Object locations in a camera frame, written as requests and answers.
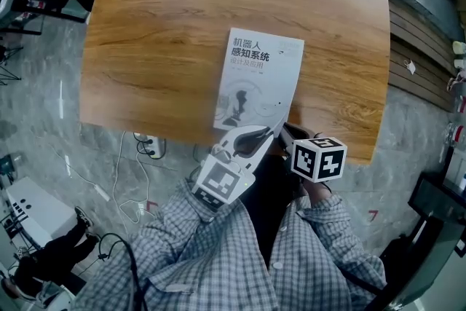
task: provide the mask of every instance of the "power outlet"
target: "power outlet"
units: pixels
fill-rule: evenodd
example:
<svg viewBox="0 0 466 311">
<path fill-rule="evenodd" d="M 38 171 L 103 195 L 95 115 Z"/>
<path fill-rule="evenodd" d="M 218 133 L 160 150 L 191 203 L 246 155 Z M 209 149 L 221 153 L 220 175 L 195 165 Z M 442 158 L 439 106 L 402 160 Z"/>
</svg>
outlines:
<svg viewBox="0 0 466 311">
<path fill-rule="evenodd" d="M 154 151 L 150 158 L 160 158 L 162 156 L 162 141 L 156 136 L 147 136 L 147 140 L 152 140 L 152 144 L 145 144 L 147 151 Z"/>
</svg>

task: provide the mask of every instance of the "book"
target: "book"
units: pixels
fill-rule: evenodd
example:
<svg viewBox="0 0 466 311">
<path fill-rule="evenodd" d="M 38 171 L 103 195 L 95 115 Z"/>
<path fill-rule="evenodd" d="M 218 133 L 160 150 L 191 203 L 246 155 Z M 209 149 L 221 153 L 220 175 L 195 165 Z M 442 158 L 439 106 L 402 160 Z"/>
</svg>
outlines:
<svg viewBox="0 0 466 311">
<path fill-rule="evenodd" d="M 232 28 L 214 128 L 264 125 L 280 129 L 293 101 L 303 50 L 300 39 Z"/>
</svg>

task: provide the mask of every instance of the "red tape mark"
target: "red tape mark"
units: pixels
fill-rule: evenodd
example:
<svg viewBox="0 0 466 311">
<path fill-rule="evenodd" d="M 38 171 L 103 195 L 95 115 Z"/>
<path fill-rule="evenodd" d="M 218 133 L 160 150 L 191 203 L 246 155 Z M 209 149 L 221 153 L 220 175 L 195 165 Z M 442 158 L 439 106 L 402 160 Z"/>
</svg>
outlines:
<svg viewBox="0 0 466 311">
<path fill-rule="evenodd" d="M 379 213 L 378 210 L 369 210 L 369 214 L 373 214 L 371 221 L 374 221 L 378 213 Z"/>
<path fill-rule="evenodd" d="M 156 208 L 159 207 L 159 204 L 157 202 L 152 202 L 152 201 L 149 201 L 147 200 L 147 203 L 146 203 L 146 210 L 148 212 L 151 212 L 151 205 L 155 206 Z"/>
</svg>

